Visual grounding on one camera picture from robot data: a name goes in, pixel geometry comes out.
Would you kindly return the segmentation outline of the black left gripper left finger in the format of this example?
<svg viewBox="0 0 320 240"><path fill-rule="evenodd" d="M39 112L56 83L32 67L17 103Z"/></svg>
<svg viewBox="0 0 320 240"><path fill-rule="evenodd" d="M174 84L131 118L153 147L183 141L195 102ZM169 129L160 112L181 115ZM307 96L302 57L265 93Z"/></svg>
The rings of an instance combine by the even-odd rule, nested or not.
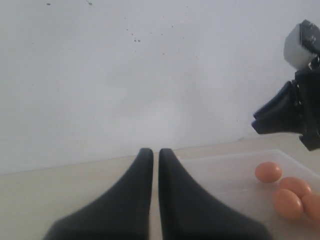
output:
<svg viewBox="0 0 320 240"><path fill-rule="evenodd" d="M46 240L148 240L153 151L139 150L124 175L102 196L57 220Z"/></svg>

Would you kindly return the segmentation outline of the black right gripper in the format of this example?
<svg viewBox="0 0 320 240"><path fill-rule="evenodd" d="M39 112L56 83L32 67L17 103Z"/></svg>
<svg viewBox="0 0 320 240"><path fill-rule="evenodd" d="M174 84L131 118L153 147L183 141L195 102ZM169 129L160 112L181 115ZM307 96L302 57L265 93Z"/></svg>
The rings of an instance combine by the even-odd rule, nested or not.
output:
<svg viewBox="0 0 320 240"><path fill-rule="evenodd" d="M320 70L295 73L279 92L254 114L251 126L260 135L299 134L309 150L320 148Z"/></svg>

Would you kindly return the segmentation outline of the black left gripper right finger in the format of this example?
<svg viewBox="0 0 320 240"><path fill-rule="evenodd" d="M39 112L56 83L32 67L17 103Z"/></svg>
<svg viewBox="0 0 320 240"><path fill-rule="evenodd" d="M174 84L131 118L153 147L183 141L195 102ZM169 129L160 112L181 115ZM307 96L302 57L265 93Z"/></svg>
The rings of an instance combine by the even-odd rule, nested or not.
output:
<svg viewBox="0 0 320 240"><path fill-rule="evenodd" d="M186 171L170 148L159 152L158 200L164 240L271 240L260 222L228 207Z"/></svg>

